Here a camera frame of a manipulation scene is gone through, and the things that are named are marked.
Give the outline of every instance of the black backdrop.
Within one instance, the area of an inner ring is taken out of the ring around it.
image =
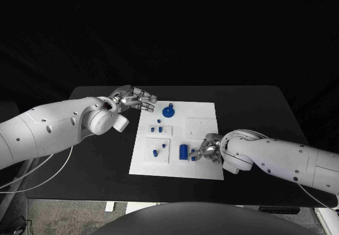
[[[0,99],[24,112],[77,86],[276,85],[311,145],[339,152],[339,5],[233,4],[2,6]]]

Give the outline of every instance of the black table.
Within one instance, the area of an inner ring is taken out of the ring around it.
[[[71,99],[109,96],[118,87],[77,87]],[[159,100],[214,102],[220,133],[250,129],[272,138],[308,144],[289,104],[275,86],[145,87]],[[234,205],[324,207],[296,183],[269,175],[255,165],[239,175],[224,170],[226,180],[130,175],[141,110],[123,113],[130,124],[123,133],[112,129],[74,147],[60,175],[27,192],[30,198],[142,202],[216,202]],[[60,170],[70,150],[58,153],[34,173],[28,187],[42,183]],[[331,207],[337,196],[306,187]]]

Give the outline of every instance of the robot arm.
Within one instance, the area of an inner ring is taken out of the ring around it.
[[[221,155],[223,168],[234,174],[256,164],[268,174],[339,195],[339,154],[236,130],[226,136],[208,134],[194,155],[204,155],[216,164]]]
[[[129,120],[120,115],[132,106],[154,112],[158,97],[130,85],[109,97],[87,97],[41,105],[0,123],[0,169],[55,154],[112,127],[123,132]]]

